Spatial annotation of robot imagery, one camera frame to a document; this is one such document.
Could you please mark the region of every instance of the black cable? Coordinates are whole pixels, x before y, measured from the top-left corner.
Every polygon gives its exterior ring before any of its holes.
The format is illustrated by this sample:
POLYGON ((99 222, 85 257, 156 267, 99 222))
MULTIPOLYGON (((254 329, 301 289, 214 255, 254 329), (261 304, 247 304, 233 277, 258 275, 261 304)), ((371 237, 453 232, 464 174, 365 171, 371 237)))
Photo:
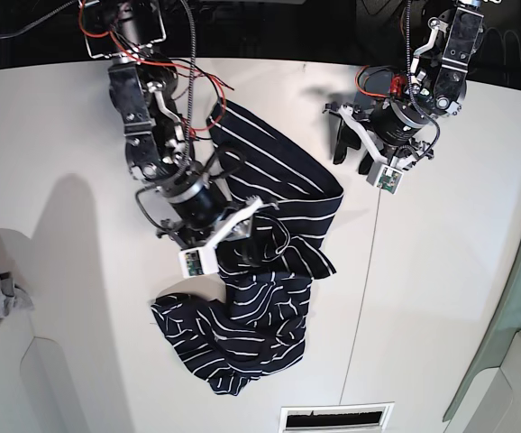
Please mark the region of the black cable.
MULTIPOLYGON (((178 59, 178 58, 171 58, 170 60, 172 61, 182 61, 184 63, 188 63, 188 60, 184 60, 184 59, 178 59)), ((210 83, 213 85, 213 89, 215 90, 215 93, 216 93, 216 100, 217 101, 220 101, 221 100, 221 95, 220 93, 218 93, 218 89, 216 88, 216 84, 215 82, 213 81, 212 78, 209 77, 209 74, 207 74, 206 72, 204 72, 201 68, 199 68, 197 65, 195 65, 197 70, 202 73, 209 81, 210 83)))
POLYGON ((227 152, 233 153, 239 159, 239 162, 237 163, 236 167, 234 167, 230 170, 222 171, 219 174, 211 175, 210 180, 226 179, 229 176, 231 176, 232 174, 236 173, 242 167, 244 167, 244 164, 246 163, 246 157, 242 153, 236 151, 235 149, 231 149, 229 147, 219 147, 218 149, 216 149, 213 152, 212 156, 206 162, 206 165, 203 168, 203 173, 208 173, 210 171, 210 169, 213 167, 213 164, 215 163, 215 161, 218 160, 222 154, 227 153, 227 152))
POLYGON ((369 16, 377 16, 378 14, 380 14, 381 12, 383 12, 383 11, 385 10, 385 8, 386 8, 386 7, 387 7, 391 2, 392 2, 392 0, 387 0, 387 1, 385 2, 385 4, 384 4, 384 5, 383 5, 383 6, 382 6, 382 7, 381 7, 377 12, 375 12, 374 14, 371 14, 371 13, 370 13, 370 10, 369 10, 369 7, 367 7, 367 4, 365 3, 365 0, 361 0, 361 3, 362 3, 362 5, 364 6, 365 11, 367 11, 367 14, 368 14, 369 16))
POLYGON ((48 20, 52 16, 56 15, 58 12, 63 11, 64 9, 69 7, 70 5, 73 5, 77 1, 78 0, 70 0, 69 2, 66 2, 64 5, 57 7, 52 12, 48 12, 42 18, 39 18, 38 20, 33 21, 32 23, 30 23, 28 25, 25 25, 22 29, 20 29, 20 30, 18 30, 16 32, 0 34, 0 41, 2 41, 4 39, 15 38, 16 36, 20 36, 21 34, 25 34, 26 32, 28 32, 31 29, 33 29, 34 27, 36 27, 37 25, 44 23, 46 20, 48 20))
POLYGON ((163 232, 168 233, 169 232, 168 228, 165 228, 165 227, 161 226, 159 223, 157 223, 156 221, 154 221, 154 219, 152 219, 152 217, 149 215, 149 213, 147 212, 146 208, 144 207, 144 205, 141 202, 141 195, 142 194, 144 194, 145 192, 153 191, 156 188, 158 188, 159 186, 160 186, 160 184, 154 183, 152 185, 149 185, 148 187, 144 187, 142 189, 139 189, 134 194, 134 199, 136 200, 136 204, 138 205, 138 208, 141 210, 142 214, 149 221, 149 223, 151 223, 153 226, 155 226, 159 230, 162 230, 163 232))
POLYGON ((180 170, 173 176, 173 179, 177 179, 182 173, 184 173, 190 165, 188 155, 190 154, 190 128, 192 125, 192 111, 193 103, 195 98, 195 70, 197 68, 197 28, 195 26, 195 19, 192 16, 192 11, 187 3, 187 0, 179 0, 182 6, 185 8, 188 19, 188 27, 190 30, 190 71, 188 72, 188 99, 187 99, 187 121, 185 122, 185 149, 183 155, 182 165, 180 170))
POLYGON ((434 127, 436 128, 436 134, 434 136, 433 142, 426 148, 426 150, 419 157, 419 161, 421 161, 436 145, 439 137, 441 136, 441 126, 434 120, 430 115, 428 115, 416 102, 416 96, 413 92, 413 82, 411 79, 411 0, 407 0, 407 7, 405 9, 405 31, 407 37, 405 38, 405 43, 407 46, 407 85, 408 85, 408 95, 411 98, 411 103, 415 110, 422 116, 426 117, 434 127))

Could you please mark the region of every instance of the metal bracket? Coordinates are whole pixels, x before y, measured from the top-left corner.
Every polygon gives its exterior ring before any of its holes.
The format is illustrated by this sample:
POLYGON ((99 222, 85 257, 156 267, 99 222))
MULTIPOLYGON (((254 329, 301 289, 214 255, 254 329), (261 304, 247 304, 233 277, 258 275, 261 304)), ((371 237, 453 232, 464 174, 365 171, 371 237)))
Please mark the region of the metal bracket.
POLYGON ((439 32, 447 32, 449 29, 449 24, 445 21, 441 21, 438 18, 431 18, 427 24, 429 29, 431 29, 431 34, 429 34, 429 40, 425 45, 420 46, 413 53, 413 60, 411 61, 411 74, 416 74, 416 69, 419 66, 419 61, 421 59, 421 55, 431 50, 434 47, 434 43, 437 40, 437 35, 439 32))
MULTIPOLYGON (((338 110, 338 114, 343 119, 345 124, 348 127, 350 127, 357 135, 359 135, 359 138, 361 138, 361 141, 367 149, 367 152, 369 153, 370 157, 375 162, 380 162, 381 164, 389 165, 388 159, 380 154, 379 149, 377 149, 377 146, 373 142, 365 127, 352 117, 352 113, 352 107, 347 105, 341 106, 338 110)), ((390 163, 390 167, 398 170, 403 170, 407 168, 409 165, 411 165, 413 162, 415 162, 418 156, 421 156, 422 154, 422 151, 417 151, 417 156, 410 155, 406 158, 393 158, 392 162, 390 163)))

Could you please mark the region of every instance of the white plastic part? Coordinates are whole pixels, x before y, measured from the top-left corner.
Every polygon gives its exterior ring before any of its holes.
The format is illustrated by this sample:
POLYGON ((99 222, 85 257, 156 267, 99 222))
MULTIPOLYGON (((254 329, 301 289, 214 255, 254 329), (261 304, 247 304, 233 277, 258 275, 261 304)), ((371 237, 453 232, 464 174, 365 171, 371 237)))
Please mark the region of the white plastic part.
POLYGON ((191 278, 218 273, 216 247, 226 239, 238 224, 252 217, 262 205, 262 200, 258 197, 249 199, 247 206, 226 218, 210 235, 203 246, 189 248, 178 253, 183 277, 191 278))

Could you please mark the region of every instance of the black fabric with white stripes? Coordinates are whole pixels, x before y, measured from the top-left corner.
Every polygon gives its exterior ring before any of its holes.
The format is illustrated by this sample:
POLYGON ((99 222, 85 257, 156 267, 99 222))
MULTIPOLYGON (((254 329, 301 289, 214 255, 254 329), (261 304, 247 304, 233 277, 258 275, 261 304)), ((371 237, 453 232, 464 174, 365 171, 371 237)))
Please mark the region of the black fabric with white stripes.
MULTIPOLYGON (((220 110, 216 106, 211 117, 220 110)), ((279 203, 255 217, 263 265, 249 266, 236 242, 222 243, 217 256, 226 303, 177 293, 158 298, 152 311, 192 374, 217 394, 238 395, 250 381, 302 359, 312 281, 335 272, 319 248, 343 189, 308 153, 234 103, 211 135, 215 146, 247 158, 227 179, 233 199, 260 196, 279 203)), ((229 170, 236 158, 221 155, 222 167, 229 170)))

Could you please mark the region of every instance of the white stripe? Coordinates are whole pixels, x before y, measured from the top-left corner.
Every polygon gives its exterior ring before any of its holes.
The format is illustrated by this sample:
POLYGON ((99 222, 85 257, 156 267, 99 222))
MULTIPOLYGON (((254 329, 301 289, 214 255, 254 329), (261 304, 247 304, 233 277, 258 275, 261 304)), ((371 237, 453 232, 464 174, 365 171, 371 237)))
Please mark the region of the white stripe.
POLYGON ((288 294, 289 295, 297 295, 298 293, 305 293, 308 288, 311 287, 311 283, 309 283, 304 289, 302 290, 295 290, 295 291, 290 291, 288 294))
MULTIPOLYGON (((236 320, 236 319, 239 319, 239 318, 247 318, 249 316, 252 316, 253 314, 255 313, 258 313, 259 310, 262 308, 262 304, 264 304, 264 301, 267 299, 267 297, 269 296, 269 293, 270 293, 270 297, 269 297, 269 302, 267 302, 267 308, 268 308, 268 305, 270 304, 270 300, 272 299, 272 295, 274 295, 277 291, 279 290, 282 290, 282 286, 278 286, 278 287, 275 287, 275 290, 267 290, 267 292, 265 293, 264 295, 264 298, 262 299, 262 301, 260 302, 259 306, 257 307, 257 309, 255 309, 252 313, 246 313, 246 314, 243 314, 242 316, 237 316, 236 318, 231 318, 231 320, 236 320)), ((254 322, 254 320, 258 320, 259 318, 261 318, 262 316, 264 316, 264 313, 261 314, 258 318, 255 318, 253 320, 250 320, 248 323, 250 322, 254 322)))
POLYGON ((296 189, 297 191, 302 192, 303 194, 306 194, 306 195, 310 196, 310 194, 308 192, 306 192, 304 189, 298 187, 294 183, 287 182, 287 184, 290 185, 291 187, 293 187, 294 189, 296 189))
POLYGON ((280 304, 277 304, 277 307, 279 308, 279 316, 281 320, 284 320, 285 317, 282 315, 282 309, 280 309, 280 304))
POLYGON ((331 268, 329 266, 329 263, 326 262, 326 260, 324 259, 323 255, 321 254, 320 251, 317 251, 309 242, 307 242, 305 239, 303 239, 301 236, 294 236, 294 237, 297 237, 298 239, 300 239, 301 241, 303 241, 305 243, 306 246, 308 246, 311 250, 313 250, 315 252, 316 255, 318 255, 319 259, 321 259, 321 262, 324 263, 324 266, 326 266, 326 270, 329 271, 329 275, 333 275, 333 271, 331 271, 331 268))
POLYGON ((260 189, 261 191, 266 191, 268 192, 269 194, 273 195, 274 197, 277 197, 277 198, 283 198, 280 194, 277 194, 275 191, 271 190, 271 189, 268 189, 268 188, 265 188, 265 187, 262 187, 261 185, 255 185, 254 183, 249 183, 247 182, 246 180, 242 180, 241 178, 237 178, 236 176, 234 176, 233 174, 231 174, 229 176, 230 179, 234 179, 234 180, 237 180, 239 182, 242 183, 242 185, 246 185, 247 187, 251 187, 251 188, 255 188, 255 189, 260 189))
POLYGON ((223 358, 218 358, 218 359, 215 359, 214 361, 211 361, 210 363, 206 363, 204 365, 201 365, 196 370, 193 370, 192 374, 196 374, 198 370, 201 370, 201 369, 207 367, 210 364, 218 363, 219 361, 223 361, 223 360, 224 360, 223 358))
POLYGON ((309 237, 311 239, 324 239, 326 235, 299 235, 303 237, 309 237))
POLYGON ((285 204, 285 203, 319 203, 322 201, 331 201, 331 200, 338 200, 339 198, 343 198, 344 192, 337 197, 329 197, 329 198, 320 198, 320 199, 314 199, 314 200, 303 200, 302 198, 288 198, 286 200, 279 200, 279 204, 285 204))
POLYGON ((203 345, 200 345, 196 349, 188 350, 188 351, 186 351, 186 352, 184 352, 182 354, 178 354, 178 356, 184 356, 184 355, 192 354, 193 352, 196 352, 197 350, 203 349, 203 348, 205 348, 207 346, 208 346, 208 343, 204 343, 203 345))
POLYGON ((234 350, 228 350, 228 349, 225 349, 227 352, 230 352, 231 354, 235 354, 235 355, 242 355, 242 356, 258 356, 259 354, 249 354, 247 352, 236 352, 234 350))
POLYGON ((298 254, 298 258, 300 259, 300 261, 305 265, 306 267, 306 270, 308 271, 308 275, 311 277, 311 278, 314 278, 313 277, 313 273, 311 272, 311 268, 310 266, 308 265, 307 262, 305 262, 305 259, 303 259, 303 256, 302 254, 300 253, 300 251, 298 251, 298 249, 294 246, 294 245, 291 245, 290 246, 291 249, 295 250, 298 254))
POLYGON ((259 289, 259 292, 256 294, 256 296, 254 298, 252 298, 251 300, 247 300, 246 302, 234 302, 234 305, 250 305, 252 304, 262 293, 262 290, 267 287, 268 284, 265 284, 263 285, 260 289, 259 289))
POLYGON ((229 362, 227 362, 227 364, 229 364, 233 370, 235 370, 236 372, 239 372, 239 373, 262 373, 262 370, 241 370, 240 368, 236 368, 234 365, 232 365, 229 362))
POLYGON ((291 350, 293 350, 295 347, 297 347, 298 345, 302 345, 303 342, 305 341, 305 338, 303 337, 302 340, 300 340, 298 343, 296 343, 295 345, 292 345, 291 347, 289 347, 281 356, 275 356, 272 358, 273 361, 279 361, 281 359, 283 359, 285 356, 287 356, 287 353, 290 352, 291 350))
POLYGON ((220 327, 221 329, 224 329, 225 331, 230 331, 230 332, 249 332, 249 333, 256 334, 256 331, 250 331, 248 329, 229 329, 228 327, 224 327, 223 325, 221 325, 219 323, 218 320, 216 320, 215 313, 212 311, 212 309, 210 307, 208 309, 210 310, 210 313, 213 315, 213 319, 215 320, 216 325, 218 325, 218 327, 220 327))
POLYGON ((231 191, 231 196, 233 196, 233 198, 236 198, 236 199, 239 200, 239 201, 246 201, 244 198, 240 198, 239 196, 237 196, 236 194, 234 194, 232 191, 231 191))
POLYGON ((225 283, 227 286, 230 286, 230 287, 234 287, 235 289, 238 289, 238 290, 248 290, 250 289, 252 286, 255 286, 256 285, 256 282, 254 282, 253 284, 251 284, 250 286, 246 286, 246 287, 241 287, 241 286, 236 286, 234 284, 230 284, 228 282, 225 283))
POLYGON ((229 368, 229 367, 220 367, 220 368, 217 368, 217 369, 214 370, 213 373, 212 373, 210 376, 208 376, 206 379, 207 379, 208 381, 210 381, 210 380, 213 378, 213 376, 214 376, 215 374, 217 374, 218 372, 220 372, 221 370, 230 370, 230 368, 229 368))
MULTIPOLYGON (((282 286, 279 286, 278 288, 276 288, 276 289, 272 292, 272 294, 274 295, 277 291, 279 291, 279 290, 281 290, 281 289, 282 289, 282 286)), ((265 314, 267 313, 267 311, 269 310, 269 305, 270 305, 270 299, 269 299, 269 302, 267 302, 267 306, 266 306, 266 308, 264 309, 264 311, 262 312, 262 314, 261 314, 260 316, 257 317, 257 319, 264 317, 264 315, 265 315, 265 314)), ((249 320, 248 322, 246 322, 246 324, 248 325, 248 324, 250 324, 250 323, 251 323, 252 321, 254 321, 254 320, 256 320, 256 319, 249 320)))
POLYGON ((231 131, 230 129, 226 128, 225 126, 222 126, 220 124, 215 124, 215 126, 217 128, 220 128, 221 130, 223 131, 226 131, 227 133, 229 133, 230 135, 232 135, 233 137, 235 138, 238 138, 239 140, 241 140, 243 143, 245 144, 248 144, 249 146, 251 146, 252 149, 256 150, 257 152, 260 152, 262 153, 263 155, 271 158, 274 162, 276 162, 277 164, 279 165, 282 165, 283 167, 285 167, 286 169, 289 169, 290 171, 292 171, 293 173, 295 173, 299 178, 301 178, 302 180, 305 180, 307 183, 313 185, 316 189, 318 189, 319 191, 321 191, 323 194, 324 194, 324 191, 322 189, 320 189, 311 179, 309 178, 306 178, 305 176, 303 176, 302 174, 300 174, 298 171, 296 170, 293 170, 291 169, 287 164, 285 164, 284 162, 282 162, 281 160, 279 160, 278 158, 275 158, 274 156, 272 156, 270 153, 268 152, 265 152, 263 151, 261 148, 255 146, 254 144, 252 144, 251 142, 249 142, 248 140, 245 140, 244 138, 242 138, 240 135, 238 134, 235 134, 233 131, 231 131))
POLYGON ((279 327, 279 330, 277 331, 277 336, 280 336, 280 331, 282 331, 283 327, 285 327, 289 321, 290 320, 287 320, 279 327))
POLYGON ((287 260, 285 259, 285 254, 287 252, 283 252, 283 254, 280 256, 280 258, 282 259, 282 262, 285 264, 285 269, 287 270, 287 272, 290 272, 290 269, 288 268, 288 263, 287 263, 287 260))
POLYGON ((155 309, 154 307, 151 307, 151 310, 154 311, 156 314, 158 314, 160 317, 160 320, 162 320, 164 322, 164 317, 160 314, 160 312, 157 309, 155 309))
POLYGON ((195 320, 195 321, 196 321, 196 323, 197 323, 198 330, 200 331, 200 333, 201 333, 202 335, 204 335, 204 334, 205 334, 205 331, 203 331, 203 328, 200 326, 200 320, 198 320, 198 318, 197 318, 197 320, 195 320))
MULTIPOLYGON (((268 217, 265 217, 265 216, 262 216, 262 215, 257 215, 256 216, 257 218, 261 218, 261 219, 268 219, 270 221, 270 218, 268 217)), ((277 245, 277 239, 275 239, 275 234, 274 234, 274 231, 272 233, 272 240, 275 244, 275 254, 276 255, 281 255, 283 251, 285 251, 287 248, 288 248, 288 245, 290 244, 290 233, 288 232, 287 228, 282 226, 282 225, 279 225, 277 224, 276 227, 280 230, 280 232, 285 236, 285 243, 281 246, 278 246, 277 245)))
POLYGON ((182 304, 175 305, 173 308, 171 308, 171 309, 165 311, 165 312, 162 313, 162 314, 165 314, 165 315, 166 315, 166 314, 169 314, 173 309, 178 309, 178 308, 180 308, 180 307, 182 307, 182 304))
POLYGON ((178 334, 175 334, 174 336, 167 336, 168 338, 176 338, 177 336, 182 336, 185 332, 188 332, 190 329, 185 329, 184 331, 179 332, 178 334))
POLYGON ((323 221, 324 219, 332 218, 334 217, 336 212, 333 212, 330 215, 325 216, 285 216, 283 218, 279 218, 280 221, 293 221, 296 219, 305 219, 307 221, 323 221))
POLYGON ((227 272, 223 269, 223 267, 219 264, 218 265, 218 268, 225 274, 227 275, 244 275, 245 273, 249 273, 248 271, 243 271, 243 272, 227 272))
MULTIPOLYGON (((236 156, 234 153, 232 152, 227 152, 226 153, 227 155, 229 156, 232 156, 233 158, 235 158, 236 160, 240 160, 240 158, 238 156, 236 156)), ((270 180, 274 181, 274 182, 277 182, 277 183, 282 183, 279 179, 275 178, 274 176, 271 176, 269 175, 265 170, 257 167, 256 165, 246 161, 244 163, 245 165, 248 165, 249 167, 251 167, 253 170, 256 170, 258 171, 260 174, 264 174, 267 178, 269 178, 270 180)))
POLYGON ((299 356, 295 361, 293 361, 292 363, 290 363, 289 365, 285 366, 285 367, 282 367, 278 370, 275 370, 274 372, 270 372, 270 373, 263 373, 267 376, 270 376, 271 374, 274 374, 274 373, 278 373, 278 372, 282 372, 283 370, 287 370, 290 366, 292 366, 293 364, 297 363, 298 361, 300 361, 302 359, 303 355, 299 356))
POLYGON ((252 121, 250 121, 249 119, 247 119, 246 117, 243 117, 241 115, 239 115, 238 113, 236 113, 235 111, 233 111, 230 107, 227 107, 226 108, 226 111, 228 111, 229 113, 233 113, 234 115, 236 115, 239 119, 243 120, 244 122, 246 122, 247 124, 251 125, 251 126, 254 126, 255 128, 257 128, 259 131, 263 131, 266 135, 268 135, 270 138, 272 138, 273 140, 276 140, 275 137, 273 137, 271 134, 267 133, 264 129, 262 129, 260 126, 258 126, 257 124, 254 124, 252 121))
POLYGON ((188 361, 192 361, 193 359, 198 358, 199 356, 202 356, 202 355, 210 354, 212 351, 213 351, 213 349, 205 350, 204 352, 202 352, 200 354, 196 354, 194 356, 189 357, 188 359, 182 360, 182 362, 186 364, 188 361))

